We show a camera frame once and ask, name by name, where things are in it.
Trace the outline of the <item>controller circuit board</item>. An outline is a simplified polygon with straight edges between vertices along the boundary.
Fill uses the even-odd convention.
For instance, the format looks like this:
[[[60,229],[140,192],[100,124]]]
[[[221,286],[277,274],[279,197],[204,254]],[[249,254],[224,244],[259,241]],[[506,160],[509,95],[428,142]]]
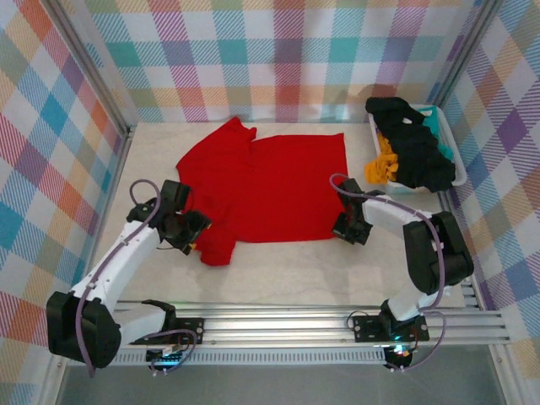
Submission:
[[[146,351],[145,361],[156,369],[171,368],[181,362],[188,345],[175,345],[165,349],[150,349]]]
[[[386,362],[385,367],[387,369],[406,369],[413,362],[413,350],[401,344],[384,347],[384,357]]]

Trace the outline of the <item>left controller circuit board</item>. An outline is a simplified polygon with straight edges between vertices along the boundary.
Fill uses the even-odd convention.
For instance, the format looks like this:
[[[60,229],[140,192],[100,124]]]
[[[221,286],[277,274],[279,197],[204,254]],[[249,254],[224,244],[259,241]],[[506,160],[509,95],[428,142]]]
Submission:
[[[181,362],[188,345],[175,345],[165,349],[150,349],[146,351],[145,361],[156,369],[171,368]]]

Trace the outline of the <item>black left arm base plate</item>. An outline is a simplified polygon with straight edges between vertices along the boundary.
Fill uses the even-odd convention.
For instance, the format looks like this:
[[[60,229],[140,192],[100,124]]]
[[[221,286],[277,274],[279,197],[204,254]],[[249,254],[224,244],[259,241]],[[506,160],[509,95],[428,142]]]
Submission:
[[[202,343],[205,320],[200,317],[170,318],[158,332],[148,332],[131,342],[133,345],[187,345]]]

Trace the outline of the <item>black t-shirt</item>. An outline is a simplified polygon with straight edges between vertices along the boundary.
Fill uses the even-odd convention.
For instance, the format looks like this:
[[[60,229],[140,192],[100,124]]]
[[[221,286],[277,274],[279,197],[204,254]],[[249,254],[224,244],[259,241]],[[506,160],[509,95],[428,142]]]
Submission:
[[[377,133],[398,156],[396,183],[408,188],[445,191],[456,179],[456,165],[438,150],[437,139],[423,125],[424,116],[399,97],[370,97],[366,111],[373,116]]]

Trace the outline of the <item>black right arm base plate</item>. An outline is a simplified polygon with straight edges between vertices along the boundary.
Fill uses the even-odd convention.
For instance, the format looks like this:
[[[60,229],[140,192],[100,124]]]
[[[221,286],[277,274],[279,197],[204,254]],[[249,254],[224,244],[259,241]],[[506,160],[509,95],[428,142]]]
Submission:
[[[379,314],[378,316],[354,316],[353,332],[356,343],[376,342],[427,342],[430,340],[424,316],[406,321]]]

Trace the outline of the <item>red t-shirt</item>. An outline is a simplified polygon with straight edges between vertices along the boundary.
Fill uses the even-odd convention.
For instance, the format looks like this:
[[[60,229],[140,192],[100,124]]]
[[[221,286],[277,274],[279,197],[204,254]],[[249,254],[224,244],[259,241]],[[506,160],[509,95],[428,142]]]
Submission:
[[[235,245],[329,240],[343,210],[329,178],[347,174],[345,139],[291,134],[258,138],[239,118],[192,147],[176,165],[189,206],[211,225],[197,238],[202,263],[230,264]]]

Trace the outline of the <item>white plastic basket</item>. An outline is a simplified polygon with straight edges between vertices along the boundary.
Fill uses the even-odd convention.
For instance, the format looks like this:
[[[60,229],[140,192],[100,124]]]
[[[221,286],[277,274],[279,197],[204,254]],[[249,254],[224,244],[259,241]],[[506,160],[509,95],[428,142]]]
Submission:
[[[411,106],[414,109],[417,110],[419,108],[430,107],[430,106],[434,106],[434,105],[415,105],[415,104],[412,104]],[[453,134],[451,132],[451,129],[449,127],[449,124],[448,124],[448,122],[446,120],[446,117],[445,117],[444,113],[442,112],[442,110],[439,107],[435,106],[435,108],[438,111],[439,127],[440,127],[441,135],[444,138],[444,142],[449,147],[451,147],[451,149],[454,152],[454,158],[455,158],[454,163],[456,165],[456,179],[455,179],[455,181],[452,182],[451,188],[454,187],[454,186],[461,186],[461,185],[463,185],[465,183],[465,181],[467,179],[465,166],[464,166],[464,164],[462,162],[461,155],[458,152],[458,147],[456,146],[454,136],[453,136]],[[377,141],[376,141],[376,138],[377,138],[376,125],[375,125],[373,116],[371,114],[369,114],[369,113],[368,113],[368,118],[369,118],[369,123],[370,123],[371,131],[372,131],[372,135],[373,135],[373,139],[374,139],[374,143],[375,143],[375,151],[377,152],[377,156],[378,156],[378,154],[380,152],[380,147],[377,145]],[[384,190],[388,194],[398,194],[398,193],[409,194],[409,193],[412,193],[412,192],[429,192],[429,190],[424,188],[424,187],[412,189],[412,188],[408,188],[408,187],[406,187],[406,186],[404,186],[402,184],[392,182],[392,181],[389,181],[387,184],[384,184],[382,186],[384,187]]]

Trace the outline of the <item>yellow t-shirt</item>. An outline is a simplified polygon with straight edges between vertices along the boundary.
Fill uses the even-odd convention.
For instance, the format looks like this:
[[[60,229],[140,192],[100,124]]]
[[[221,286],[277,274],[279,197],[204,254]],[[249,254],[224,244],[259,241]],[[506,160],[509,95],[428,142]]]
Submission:
[[[397,181],[398,156],[392,150],[389,141],[377,133],[377,145],[380,152],[376,159],[364,166],[364,178],[370,184],[387,184]]]

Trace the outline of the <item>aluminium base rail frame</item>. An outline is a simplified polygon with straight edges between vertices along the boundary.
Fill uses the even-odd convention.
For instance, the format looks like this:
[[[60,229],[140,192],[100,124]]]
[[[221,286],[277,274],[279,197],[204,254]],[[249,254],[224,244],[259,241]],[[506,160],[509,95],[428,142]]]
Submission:
[[[142,302],[121,301],[114,313],[135,309]],[[510,335],[503,317],[496,311],[467,308],[431,310],[425,317],[430,340],[427,342],[356,343],[354,316],[378,316],[380,310],[339,306],[298,305],[218,305],[208,303],[166,303],[173,305],[177,318],[200,317],[205,320],[202,343],[227,348],[337,347],[362,344],[389,347],[401,344],[434,346],[503,343]]]

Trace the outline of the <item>aluminium corner post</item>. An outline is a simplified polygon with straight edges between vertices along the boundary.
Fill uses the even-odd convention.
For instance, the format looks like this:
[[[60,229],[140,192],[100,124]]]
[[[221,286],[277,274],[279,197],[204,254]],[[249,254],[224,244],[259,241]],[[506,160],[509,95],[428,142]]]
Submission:
[[[443,60],[427,101],[442,108],[464,74],[494,17],[505,0],[464,0],[464,10],[451,26],[450,48],[443,51]]]
[[[128,138],[131,127],[114,101],[112,93],[106,86],[105,80],[99,73],[97,66],[73,26],[72,20],[68,17],[68,13],[61,5],[60,0],[40,0],[40,2],[67,43],[69,50],[73,54],[73,58],[80,66],[85,77],[89,80],[90,85],[93,87],[97,98],[102,103],[113,125],[123,138]]]

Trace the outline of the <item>right controller circuit board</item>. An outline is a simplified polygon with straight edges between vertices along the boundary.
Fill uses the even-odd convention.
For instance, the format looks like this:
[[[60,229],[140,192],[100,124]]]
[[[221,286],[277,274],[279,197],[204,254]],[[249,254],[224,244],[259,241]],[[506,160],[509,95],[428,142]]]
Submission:
[[[401,344],[384,347],[384,357],[386,362],[385,367],[387,369],[406,369],[413,362],[413,350]]]

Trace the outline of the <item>teal t-shirt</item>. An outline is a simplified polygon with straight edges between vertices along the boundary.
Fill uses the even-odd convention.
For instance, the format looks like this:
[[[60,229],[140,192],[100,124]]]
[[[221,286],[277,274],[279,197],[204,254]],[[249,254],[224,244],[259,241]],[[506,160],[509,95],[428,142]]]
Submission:
[[[445,142],[439,127],[438,111],[434,106],[419,108],[418,112],[424,116],[423,125],[427,127],[437,139],[438,150],[452,163],[455,162],[454,152]]]

